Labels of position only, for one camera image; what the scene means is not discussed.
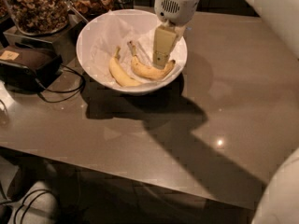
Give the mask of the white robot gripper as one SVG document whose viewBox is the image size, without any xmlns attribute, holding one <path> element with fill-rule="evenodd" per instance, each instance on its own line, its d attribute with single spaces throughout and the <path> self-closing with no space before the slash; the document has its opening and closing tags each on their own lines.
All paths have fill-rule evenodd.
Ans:
<svg viewBox="0 0 299 224">
<path fill-rule="evenodd" d="M 155 0 L 154 10 L 161 22 L 176 25 L 160 25 L 155 29 L 152 61 L 164 69 L 177 42 L 184 36 L 187 24 L 193 17 L 200 0 Z"/>
</svg>

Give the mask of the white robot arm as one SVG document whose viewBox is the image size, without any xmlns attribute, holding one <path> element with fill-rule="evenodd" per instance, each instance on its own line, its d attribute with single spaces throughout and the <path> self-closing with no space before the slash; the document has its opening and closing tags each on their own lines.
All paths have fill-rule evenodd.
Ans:
<svg viewBox="0 0 299 224">
<path fill-rule="evenodd" d="M 299 43 L 299 0 L 246 0 L 293 52 Z M 182 38 L 199 0 L 155 0 L 162 22 L 155 30 L 153 61 L 163 67 Z M 299 148 L 285 160 L 263 193 L 251 224 L 299 224 Z"/>
</svg>

